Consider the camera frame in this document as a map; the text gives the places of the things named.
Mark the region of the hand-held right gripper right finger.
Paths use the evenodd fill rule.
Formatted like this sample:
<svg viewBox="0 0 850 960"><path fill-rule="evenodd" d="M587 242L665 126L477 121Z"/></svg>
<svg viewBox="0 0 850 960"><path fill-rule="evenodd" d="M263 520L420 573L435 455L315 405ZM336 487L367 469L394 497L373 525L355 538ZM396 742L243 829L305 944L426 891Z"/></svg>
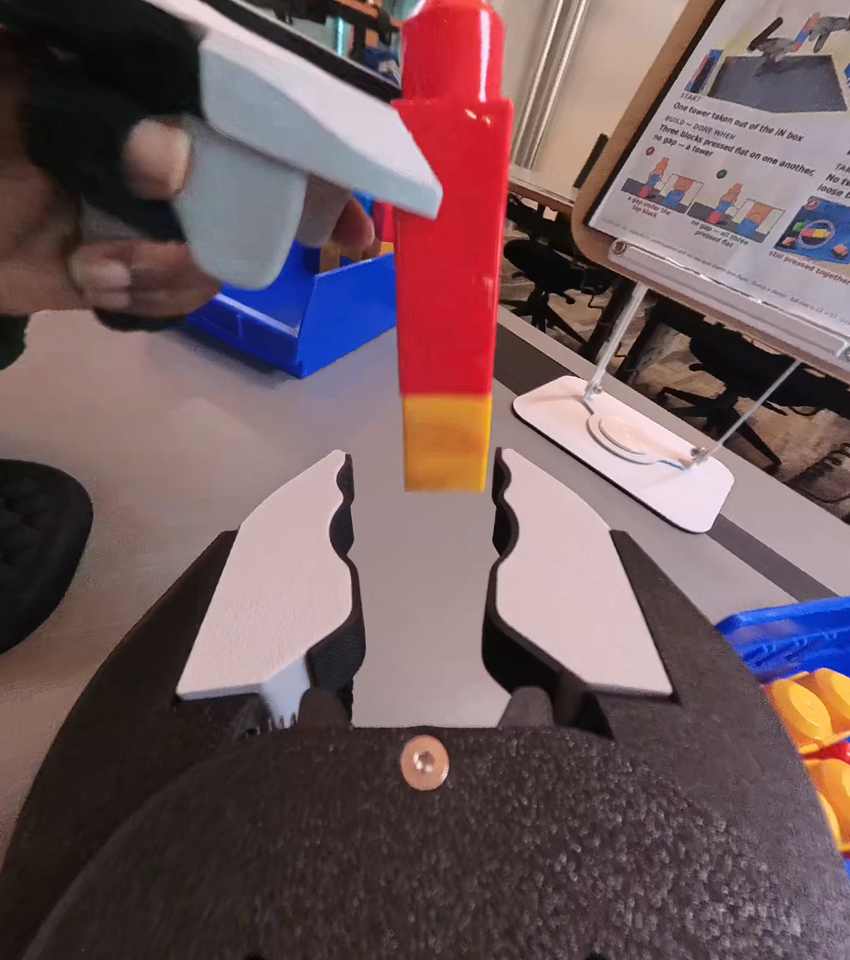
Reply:
<svg viewBox="0 0 850 960"><path fill-rule="evenodd" d="M601 693L670 697L668 671L605 520L512 448L495 452L484 656L511 642L534 667Z"/></svg>

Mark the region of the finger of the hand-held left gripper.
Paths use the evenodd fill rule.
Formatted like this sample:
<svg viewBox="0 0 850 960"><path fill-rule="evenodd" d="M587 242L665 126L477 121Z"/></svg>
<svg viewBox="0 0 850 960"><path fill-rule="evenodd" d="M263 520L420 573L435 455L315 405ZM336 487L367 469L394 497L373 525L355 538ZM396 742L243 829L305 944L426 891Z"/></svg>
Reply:
<svg viewBox="0 0 850 960"><path fill-rule="evenodd" d="M268 41L208 33L202 110L219 134L398 210L434 220L443 187L400 114Z"/></svg>
<svg viewBox="0 0 850 960"><path fill-rule="evenodd" d="M262 290L295 241L320 247L331 239L349 190L256 153L204 121L183 123L191 158L173 212L204 274Z"/></svg>

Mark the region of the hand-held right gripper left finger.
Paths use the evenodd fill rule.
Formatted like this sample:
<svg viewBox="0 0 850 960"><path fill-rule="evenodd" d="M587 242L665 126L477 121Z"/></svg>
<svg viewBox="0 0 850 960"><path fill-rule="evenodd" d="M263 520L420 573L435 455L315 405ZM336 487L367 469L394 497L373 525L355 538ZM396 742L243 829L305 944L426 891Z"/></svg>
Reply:
<svg viewBox="0 0 850 960"><path fill-rule="evenodd" d="M274 726L324 690L350 715L366 653L352 457L334 450L265 498L241 523L198 628L176 696L251 695Z"/></svg>

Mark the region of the white document stand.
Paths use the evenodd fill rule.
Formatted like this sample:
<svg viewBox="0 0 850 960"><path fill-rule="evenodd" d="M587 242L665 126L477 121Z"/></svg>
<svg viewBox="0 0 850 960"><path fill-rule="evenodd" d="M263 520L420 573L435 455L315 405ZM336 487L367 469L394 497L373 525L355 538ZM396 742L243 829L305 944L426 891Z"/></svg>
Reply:
<svg viewBox="0 0 850 960"><path fill-rule="evenodd" d="M646 77L609 142L635 97L644 99L640 89ZM610 339L602 348L598 365L589 380L571 376L559 378L515 399L513 411L525 424L660 518L686 532L706 533L712 528L733 485L730 471L717 460L717 452L735 428L744 426L746 419L766 397L761 395L752 402L746 413L738 415L728 429L721 431L717 440L693 443L684 441L666 427L658 426L624 401L613 398L610 388L602 381L627 325L645 297L653 294L655 305L659 307L666 306L669 301L719 322L730 321L761 342L779 348L793 360L815 362L827 371L838 369L850 374L850 339L805 323L800 318L770 310L763 312L754 306L745 307L746 300L737 295L720 294L714 302L709 300L705 304L692 296L677 293L661 284L664 274L654 267L649 254L634 253L627 244L612 242L584 227L588 201L595 197L592 189L603 184L601 173L607 171L608 144L578 189L572 218L575 243L580 252L623 280L609 305Z"/></svg>

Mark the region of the wooden desk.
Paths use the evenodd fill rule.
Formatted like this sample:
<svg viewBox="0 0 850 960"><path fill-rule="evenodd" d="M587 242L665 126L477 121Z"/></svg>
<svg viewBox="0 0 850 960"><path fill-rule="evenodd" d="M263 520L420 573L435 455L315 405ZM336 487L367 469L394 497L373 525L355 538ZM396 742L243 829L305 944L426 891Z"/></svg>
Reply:
<svg viewBox="0 0 850 960"><path fill-rule="evenodd" d="M535 203L557 215L567 218L572 215L575 204L574 196L568 196L566 193L553 190L549 186L542 186L537 180L529 180L516 174L509 176L508 186L508 193L512 196Z"/></svg>

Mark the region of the black office chair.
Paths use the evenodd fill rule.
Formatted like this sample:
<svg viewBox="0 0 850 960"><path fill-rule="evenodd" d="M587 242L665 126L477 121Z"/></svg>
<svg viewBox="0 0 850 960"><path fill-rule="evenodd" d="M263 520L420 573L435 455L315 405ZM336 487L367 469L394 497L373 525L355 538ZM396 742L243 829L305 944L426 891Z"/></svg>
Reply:
<svg viewBox="0 0 850 960"><path fill-rule="evenodd" d="M659 390L657 401L677 399L683 418L702 418L704 432L728 429L742 401L765 396L764 408L786 414L801 410L806 417L819 412L838 415L850 423L850 386L836 377L781 354L772 354L748 342L743 335L719 326L692 337L689 350L695 358L693 373L706 373L721 385L713 397L684 390Z"/></svg>
<svg viewBox="0 0 850 960"><path fill-rule="evenodd" d="M574 293L587 294L590 299L603 295L615 283L612 272L587 260L568 258L561 251L528 238L506 242L503 258L517 269L515 279L527 279L533 286L526 299L502 299L501 304L510 308L514 316L530 319L542 332L556 328L584 345L585 340L551 308L551 296L562 297L567 304L574 305Z"/></svg>

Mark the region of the printed instruction sheet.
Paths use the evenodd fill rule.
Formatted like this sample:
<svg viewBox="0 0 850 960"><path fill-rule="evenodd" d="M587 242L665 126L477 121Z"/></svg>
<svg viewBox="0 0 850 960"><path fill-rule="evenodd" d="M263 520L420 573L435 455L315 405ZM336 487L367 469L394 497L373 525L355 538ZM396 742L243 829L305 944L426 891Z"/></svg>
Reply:
<svg viewBox="0 0 850 960"><path fill-rule="evenodd" d="M583 226L850 339L850 2L690 2L640 94Z"/></svg>

